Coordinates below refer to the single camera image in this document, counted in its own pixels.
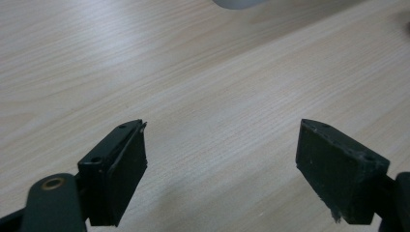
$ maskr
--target light wood tabletop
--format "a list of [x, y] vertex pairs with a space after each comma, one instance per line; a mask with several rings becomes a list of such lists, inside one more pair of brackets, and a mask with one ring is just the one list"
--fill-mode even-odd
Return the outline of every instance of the light wood tabletop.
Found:
[[377, 231], [335, 223], [296, 168], [301, 119], [410, 170], [410, 1], [0, 2], [0, 217], [113, 128], [148, 122], [118, 228]]

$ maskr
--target wood grain surface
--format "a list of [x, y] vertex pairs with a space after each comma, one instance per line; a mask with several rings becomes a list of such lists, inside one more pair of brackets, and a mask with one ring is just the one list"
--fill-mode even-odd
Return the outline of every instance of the wood grain surface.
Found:
[[377, 231], [336, 224], [295, 164], [302, 118], [410, 170], [410, 1], [0, 2], [0, 217], [115, 126], [148, 122], [118, 228]]

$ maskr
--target wooden table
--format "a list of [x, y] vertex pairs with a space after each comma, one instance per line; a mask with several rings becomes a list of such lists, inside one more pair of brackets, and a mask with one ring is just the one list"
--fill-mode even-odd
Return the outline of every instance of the wooden table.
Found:
[[410, 170], [410, 2], [0, 3], [0, 217], [115, 126], [148, 121], [118, 229], [377, 231], [336, 224], [296, 168], [300, 121]]

